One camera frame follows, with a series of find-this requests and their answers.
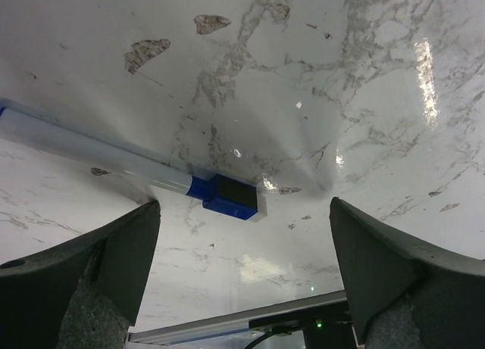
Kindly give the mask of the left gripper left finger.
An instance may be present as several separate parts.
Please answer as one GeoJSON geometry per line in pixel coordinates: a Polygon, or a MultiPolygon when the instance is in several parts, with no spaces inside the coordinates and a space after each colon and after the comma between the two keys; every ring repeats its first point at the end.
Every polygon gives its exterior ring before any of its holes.
{"type": "Polygon", "coordinates": [[[139,314],[161,208],[1,265],[3,348],[123,348],[139,314]]]}

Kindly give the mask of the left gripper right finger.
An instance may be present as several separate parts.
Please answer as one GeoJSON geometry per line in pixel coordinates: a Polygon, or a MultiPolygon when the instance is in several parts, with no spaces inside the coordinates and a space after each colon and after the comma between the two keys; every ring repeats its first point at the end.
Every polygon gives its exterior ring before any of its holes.
{"type": "Polygon", "coordinates": [[[358,340],[366,348],[482,348],[484,261],[388,226],[346,201],[330,228],[358,340]]]}

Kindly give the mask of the white blue pen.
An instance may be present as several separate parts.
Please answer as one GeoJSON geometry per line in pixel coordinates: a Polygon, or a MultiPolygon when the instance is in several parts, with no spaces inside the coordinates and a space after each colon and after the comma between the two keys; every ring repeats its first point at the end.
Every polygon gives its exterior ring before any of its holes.
{"type": "Polygon", "coordinates": [[[199,178],[129,148],[62,126],[7,98],[1,99],[1,137],[194,198],[206,210],[239,220],[257,222],[268,214],[266,199],[254,185],[219,173],[199,178]]]}

